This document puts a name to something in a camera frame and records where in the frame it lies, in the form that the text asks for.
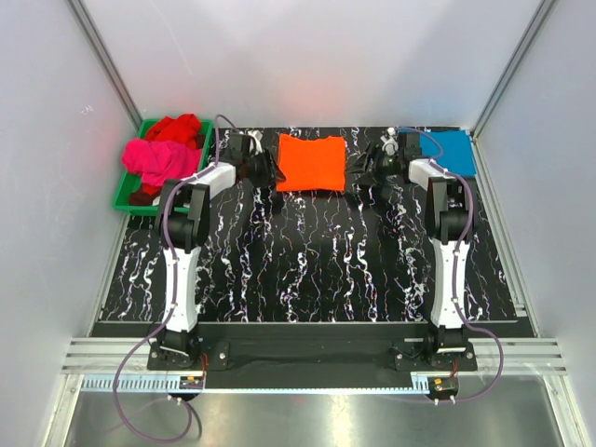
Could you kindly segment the orange t shirt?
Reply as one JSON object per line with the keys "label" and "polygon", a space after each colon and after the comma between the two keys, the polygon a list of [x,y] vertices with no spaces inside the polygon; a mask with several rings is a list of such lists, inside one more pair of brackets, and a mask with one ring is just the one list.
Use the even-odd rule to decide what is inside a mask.
{"label": "orange t shirt", "polygon": [[277,190],[344,192],[346,159],[346,143],[342,137],[308,141],[281,134],[278,166],[285,179],[277,181]]}

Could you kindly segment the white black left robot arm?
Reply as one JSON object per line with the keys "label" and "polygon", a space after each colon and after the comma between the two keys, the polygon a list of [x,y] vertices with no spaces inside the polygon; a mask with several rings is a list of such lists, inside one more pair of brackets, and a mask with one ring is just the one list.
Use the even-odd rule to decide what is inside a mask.
{"label": "white black left robot arm", "polygon": [[166,265],[165,311],[150,333],[156,340],[152,358],[165,358],[183,369],[205,359],[197,333],[196,266],[210,232],[211,201],[243,180],[265,187],[282,178],[272,155],[258,149],[224,156],[183,180],[164,183],[155,228]]}

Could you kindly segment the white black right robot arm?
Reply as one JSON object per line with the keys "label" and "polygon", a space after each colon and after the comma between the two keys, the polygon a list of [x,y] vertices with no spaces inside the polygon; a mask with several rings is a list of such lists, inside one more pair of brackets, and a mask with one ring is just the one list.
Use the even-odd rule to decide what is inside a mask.
{"label": "white black right robot arm", "polygon": [[348,172],[361,185],[379,185],[400,175],[427,193],[425,229],[435,256],[435,289],[419,357],[438,370],[455,363],[467,351],[465,275],[474,233],[475,182],[421,157],[418,147],[400,150],[395,142],[369,144]]}

